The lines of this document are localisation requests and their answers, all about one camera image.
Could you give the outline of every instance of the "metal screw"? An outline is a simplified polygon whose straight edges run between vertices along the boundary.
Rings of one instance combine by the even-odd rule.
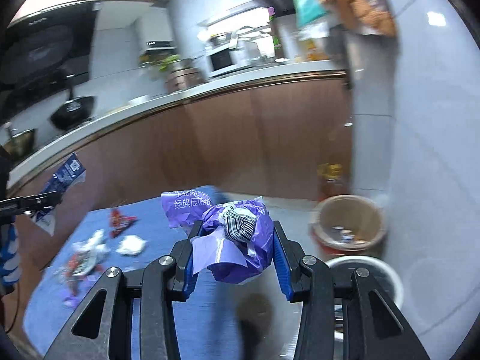
[[[106,275],[109,278],[114,278],[119,273],[120,273],[120,269],[118,269],[116,266],[112,266],[111,268],[106,270]]]
[[[313,266],[317,262],[317,259],[313,256],[304,256],[302,258],[302,261],[303,261],[304,264],[306,264],[308,266]]]
[[[161,266],[169,266],[173,262],[173,258],[171,256],[162,256],[159,258],[158,262]]]
[[[357,268],[357,275],[360,276],[361,278],[368,278],[368,275],[370,272],[368,271],[367,268]]]

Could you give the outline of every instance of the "bottle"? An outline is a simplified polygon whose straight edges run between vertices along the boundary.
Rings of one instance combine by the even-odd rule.
[[[332,196],[349,193],[347,181],[343,177],[343,167],[339,163],[318,165],[319,177],[318,201],[322,202]]]

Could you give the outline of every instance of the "white microwave oven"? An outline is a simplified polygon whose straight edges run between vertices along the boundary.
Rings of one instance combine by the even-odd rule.
[[[248,52],[248,47],[240,46],[230,50],[229,43],[207,50],[206,59],[209,78],[251,66],[251,55]]]

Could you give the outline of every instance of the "countertop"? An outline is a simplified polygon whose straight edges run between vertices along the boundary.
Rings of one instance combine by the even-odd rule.
[[[99,117],[90,123],[87,123],[76,130],[69,132],[66,135],[58,138],[54,142],[42,147],[33,155],[28,157],[25,161],[18,164],[10,173],[10,180],[8,188],[11,188],[18,183],[24,176],[33,172],[40,167],[49,158],[57,155],[62,150],[77,143],[78,141],[100,132],[109,126],[120,122],[124,119],[133,117],[137,114],[151,111],[155,108],[163,107],[169,103],[178,101],[188,102],[190,98],[198,98],[199,96],[214,93],[221,89],[228,89],[242,83],[249,83],[251,81],[264,80],[272,77],[291,76],[302,73],[318,72],[318,71],[339,71],[342,70],[333,61],[313,61],[300,62],[292,64],[284,64],[274,67],[260,68],[258,70],[238,73],[233,76],[228,76],[221,79],[198,85],[184,91],[177,91],[169,95],[160,96],[149,100],[145,103],[134,105],[125,109],[112,112],[103,117]]]

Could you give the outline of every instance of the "teal plastic bag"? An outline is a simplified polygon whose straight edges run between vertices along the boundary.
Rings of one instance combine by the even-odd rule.
[[[302,28],[318,18],[325,16],[327,11],[318,0],[293,0],[297,13],[297,27]]]

